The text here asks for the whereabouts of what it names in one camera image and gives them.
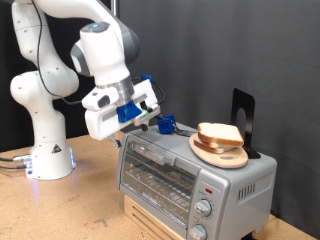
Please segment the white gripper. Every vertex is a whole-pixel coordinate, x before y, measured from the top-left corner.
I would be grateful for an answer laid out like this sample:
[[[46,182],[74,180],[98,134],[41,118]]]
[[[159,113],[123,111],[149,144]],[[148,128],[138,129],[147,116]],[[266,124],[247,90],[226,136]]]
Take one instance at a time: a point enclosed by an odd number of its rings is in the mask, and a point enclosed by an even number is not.
[[[122,81],[106,88],[95,87],[83,98],[82,105],[86,109],[85,120],[90,136],[97,140],[108,137],[116,148],[122,144],[115,132],[130,124],[141,125],[142,131],[148,131],[149,120],[160,113],[149,79],[136,85]]]

